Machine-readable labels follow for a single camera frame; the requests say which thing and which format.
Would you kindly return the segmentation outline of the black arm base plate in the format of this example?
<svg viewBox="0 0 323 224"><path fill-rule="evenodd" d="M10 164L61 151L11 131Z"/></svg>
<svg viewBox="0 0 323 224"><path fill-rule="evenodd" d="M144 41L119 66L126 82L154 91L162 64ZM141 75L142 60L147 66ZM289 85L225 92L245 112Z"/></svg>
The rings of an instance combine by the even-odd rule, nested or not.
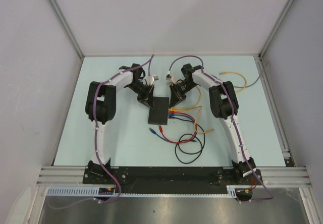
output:
<svg viewBox="0 0 323 224"><path fill-rule="evenodd" d="M262 174L242 176L237 167L167 167L110 166L101 167L92 161L85 168L85 185L121 186L123 194L214 195L227 194L227 186L260 184Z"/></svg>

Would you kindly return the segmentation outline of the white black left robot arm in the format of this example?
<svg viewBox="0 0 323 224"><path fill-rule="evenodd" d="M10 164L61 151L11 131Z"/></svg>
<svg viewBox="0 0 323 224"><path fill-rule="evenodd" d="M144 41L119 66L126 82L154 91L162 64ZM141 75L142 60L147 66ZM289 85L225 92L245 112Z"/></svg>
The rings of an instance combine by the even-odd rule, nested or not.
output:
<svg viewBox="0 0 323 224"><path fill-rule="evenodd" d="M85 112L93 124L94 151L91 161L95 165L105 165L111 159L107 149L107 126L117 109L117 93L123 88L129 88L137 94L137 101L153 109L154 81L157 75L148 74L146 83L141 82L145 71L141 65L122 66L118 72L104 82L93 81L89 85Z"/></svg>

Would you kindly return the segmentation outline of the black network switch box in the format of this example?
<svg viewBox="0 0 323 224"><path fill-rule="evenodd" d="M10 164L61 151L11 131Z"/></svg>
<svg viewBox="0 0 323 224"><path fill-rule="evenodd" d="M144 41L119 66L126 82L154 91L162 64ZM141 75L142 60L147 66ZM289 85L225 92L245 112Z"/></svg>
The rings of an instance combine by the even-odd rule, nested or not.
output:
<svg viewBox="0 0 323 224"><path fill-rule="evenodd" d="M154 109L149 110L148 124L166 126L168 124L169 98L154 96L153 103Z"/></svg>

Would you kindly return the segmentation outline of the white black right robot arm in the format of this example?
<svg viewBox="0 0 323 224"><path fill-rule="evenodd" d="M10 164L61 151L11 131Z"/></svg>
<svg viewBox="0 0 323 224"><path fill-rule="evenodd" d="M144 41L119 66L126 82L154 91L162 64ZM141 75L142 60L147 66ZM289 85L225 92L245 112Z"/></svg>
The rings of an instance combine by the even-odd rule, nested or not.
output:
<svg viewBox="0 0 323 224"><path fill-rule="evenodd" d="M201 86L209 93L210 110L221 122L232 151L233 179L245 184L251 176L259 179L254 159L251 157L238 122L238 100L232 82L223 82L205 72L202 66L186 64L181 68L184 80L170 85L170 107L186 99L186 93Z"/></svg>

